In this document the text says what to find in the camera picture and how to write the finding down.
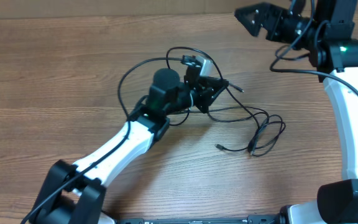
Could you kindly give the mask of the black usb cable long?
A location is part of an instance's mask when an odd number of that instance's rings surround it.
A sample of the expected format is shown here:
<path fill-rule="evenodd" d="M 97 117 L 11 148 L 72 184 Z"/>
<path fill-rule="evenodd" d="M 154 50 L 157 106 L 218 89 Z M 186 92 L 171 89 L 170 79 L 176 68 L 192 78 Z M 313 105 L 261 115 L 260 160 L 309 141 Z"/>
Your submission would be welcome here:
<path fill-rule="evenodd" d="M 272 148 L 275 146 L 280 135 L 284 132 L 284 130 L 286 128 L 286 124 L 283 121 L 282 117 L 277 114 L 268 114 L 265 110 L 263 110 L 261 108 L 244 106 L 232 94 L 232 92 L 228 88 L 226 88 L 226 91 L 228 92 L 230 97 L 237 103 L 237 106 L 221 108 L 218 110 L 213 110 L 213 112 L 241 108 L 246 113 L 249 114 L 248 117 L 241 118 L 241 119 L 221 120 L 221 119 L 217 119 L 217 118 L 213 117 L 211 115 L 210 111 L 207 112 L 208 117 L 218 123 L 236 123 L 236 122 L 240 122 L 240 121 L 247 121 L 249 119 L 253 119 L 257 125 L 257 129 L 255 130 L 253 137 L 251 138 L 251 140 L 249 141 L 249 143 L 246 147 L 243 147 L 241 149 L 228 149 L 228 148 L 222 146 L 221 144 L 216 144 L 215 147 L 219 150 L 227 151 L 227 152 L 247 151 L 251 157 L 262 157 L 262 156 L 268 154 L 272 150 Z M 265 129 L 271 124 L 279 124 L 280 125 L 277 135 L 275 137 L 273 137 L 269 142 L 265 143 L 264 145 L 258 146 L 257 144 L 260 139 L 260 136 L 263 134 Z"/>

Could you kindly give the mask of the black usb cable short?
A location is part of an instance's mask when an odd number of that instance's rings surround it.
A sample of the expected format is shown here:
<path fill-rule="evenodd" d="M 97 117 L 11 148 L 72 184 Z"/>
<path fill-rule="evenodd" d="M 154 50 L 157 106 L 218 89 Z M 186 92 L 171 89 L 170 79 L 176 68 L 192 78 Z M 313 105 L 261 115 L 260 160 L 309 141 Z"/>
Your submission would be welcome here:
<path fill-rule="evenodd" d="M 232 99 L 238 104 L 238 106 L 232 106 L 232 107 L 228 107 L 228 108 L 221 108 L 221 109 L 216 109 L 216 110 L 212 110 L 210 112 L 207 113 L 208 117 L 215 121 L 215 122 L 219 122 L 219 123 L 236 123 L 236 122 L 241 122 L 241 121 L 247 121 L 249 119 L 253 119 L 257 125 L 257 130 L 255 131 L 254 136 L 252 137 L 252 139 L 249 141 L 248 145 L 246 147 L 243 147 L 241 149 L 228 149 L 220 144 L 216 145 L 216 148 L 218 148 L 219 150 L 222 151 L 229 151 L 229 152 L 240 152 L 240 151 L 247 151 L 251 156 L 255 156 L 255 157 L 260 157 L 265 155 L 266 153 L 268 153 L 269 150 L 267 150 L 266 152 L 259 154 L 259 155 L 255 155 L 254 152 L 257 149 L 263 149 L 269 145 L 274 146 L 274 144 L 277 142 L 276 140 L 271 140 L 268 143 L 266 143 L 263 146 L 257 147 L 257 141 L 259 140 L 259 136 L 262 134 L 262 132 L 264 131 L 264 129 L 269 125 L 270 122 L 270 115 L 263 109 L 260 108 L 254 108 L 254 107 L 249 107 L 249 106 L 244 106 L 242 103 L 240 103 L 237 98 L 228 90 L 226 89 L 227 92 L 230 94 L 230 96 L 232 97 Z M 225 111 L 225 110 L 233 110 L 233 109 L 244 109 L 249 115 L 245 118 L 237 118 L 237 119 L 218 119 L 215 118 L 211 113 L 212 112 L 218 112 L 218 111 Z M 262 124 L 259 123 L 258 119 L 256 118 L 257 115 L 264 115 L 266 116 L 266 118 L 262 121 Z"/>

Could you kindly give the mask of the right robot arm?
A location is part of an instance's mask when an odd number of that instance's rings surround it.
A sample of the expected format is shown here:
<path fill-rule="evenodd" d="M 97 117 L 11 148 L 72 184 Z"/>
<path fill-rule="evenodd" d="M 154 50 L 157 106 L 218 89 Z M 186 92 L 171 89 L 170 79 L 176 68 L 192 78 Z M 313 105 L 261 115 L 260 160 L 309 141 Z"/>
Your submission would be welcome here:
<path fill-rule="evenodd" d="M 322 185 L 313 201 L 283 207 L 277 223 L 358 223 L 358 40 L 352 38 L 357 2 L 313 1 L 310 17 L 301 15 L 305 4 L 262 2 L 234 13 L 251 35 L 266 29 L 267 40 L 308 51 L 310 73 L 329 96 L 341 142 L 342 179 Z"/>

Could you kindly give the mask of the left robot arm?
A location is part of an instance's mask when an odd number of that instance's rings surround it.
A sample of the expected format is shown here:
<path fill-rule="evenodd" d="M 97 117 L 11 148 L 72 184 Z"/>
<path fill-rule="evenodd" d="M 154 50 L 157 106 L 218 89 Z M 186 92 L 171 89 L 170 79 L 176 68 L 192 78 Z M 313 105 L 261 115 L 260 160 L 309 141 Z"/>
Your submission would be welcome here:
<path fill-rule="evenodd" d="M 146 99 L 124 113 L 124 126 L 108 142 L 73 164 L 59 160 L 51 166 L 23 223 L 115 222 L 102 211 L 111 182 L 161 140 L 170 127 L 169 115 L 193 106 L 207 113 L 229 85 L 223 77 L 209 75 L 216 63 L 205 53 L 179 61 L 187 67 L 184 78 L 168 67 L 156 71 Z"/>

